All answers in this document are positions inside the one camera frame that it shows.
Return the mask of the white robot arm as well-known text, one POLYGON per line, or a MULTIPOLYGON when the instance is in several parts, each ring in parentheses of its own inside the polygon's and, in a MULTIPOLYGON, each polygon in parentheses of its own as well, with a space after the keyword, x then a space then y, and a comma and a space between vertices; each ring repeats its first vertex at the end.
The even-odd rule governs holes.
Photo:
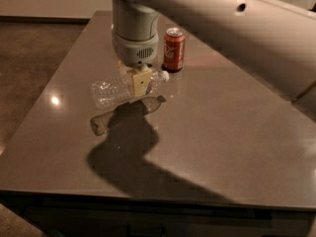
POLYGON ((124 0, 166 16, 316 119, 316 17, 277 0, 124 0))

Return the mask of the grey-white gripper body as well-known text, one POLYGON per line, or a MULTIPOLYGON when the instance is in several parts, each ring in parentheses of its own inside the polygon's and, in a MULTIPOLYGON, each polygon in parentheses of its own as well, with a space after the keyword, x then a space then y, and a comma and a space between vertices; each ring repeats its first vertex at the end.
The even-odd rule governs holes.
POLYGON ((151 63, 157 55, 158 33, 146 40, 129 40, 121 37, 112 26, 112 43, 118 59, 125 66, 140 66, 151 63))

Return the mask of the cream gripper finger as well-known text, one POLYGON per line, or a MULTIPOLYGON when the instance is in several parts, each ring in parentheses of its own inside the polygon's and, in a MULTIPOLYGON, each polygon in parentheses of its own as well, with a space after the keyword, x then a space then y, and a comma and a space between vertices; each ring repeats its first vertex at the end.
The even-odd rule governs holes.
POLYGON ((139 68, 134 68, 131 72, 133 83, 133 93, 135 97, 141 97, 146 94, 147 87, 151 81, 152 69, 146 64, 139 68))
POLYGON ((119 72, 119 79, 122 83, 132 82, 132 77, 131 77, 132 69, 130 67, 125 66, 121 60, 118 61, 118 72, 119 72))

